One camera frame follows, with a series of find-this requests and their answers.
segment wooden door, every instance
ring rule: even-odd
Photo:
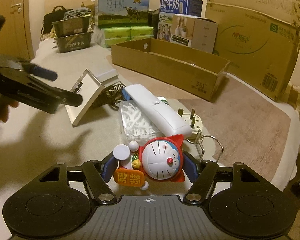
[[[6,21],[0,31],[0,53],[32,59],[28,0],[0,0]]]

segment family illustration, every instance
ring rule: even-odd
[[[159,40],[165,40],[169,41],[170,40],[170,32],[171,32],[171,26],[166,23],[162,23],[161,27],[159,27],[159,35],[158,39]]]

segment black bag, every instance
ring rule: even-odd
[[[62,5],[58,5],[55,8],[53,8],[53,11],[51,13],[48,13],[43,17],[41,34],[50,33],[52,29],[52,23],[63,20],[65,12],[70,10],[72,9],[66,9]]]

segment toy figurine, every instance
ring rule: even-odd
[[[183,156],[181,146],[183,135],[157,137],[139,147],[136,141],[127,145],[117,145],[113,155],[119,160],[119,168],[114,172],[114,180],[120,185],[149,187],[145,176],[158,181],[183,182]]]

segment black whisker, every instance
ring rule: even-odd
[[[155,155],[155,151],[154,151],[154,148],[153,148],[152,144],[151,144],[151,147],[152,147],[153,153],[154,153],[154,155]]]

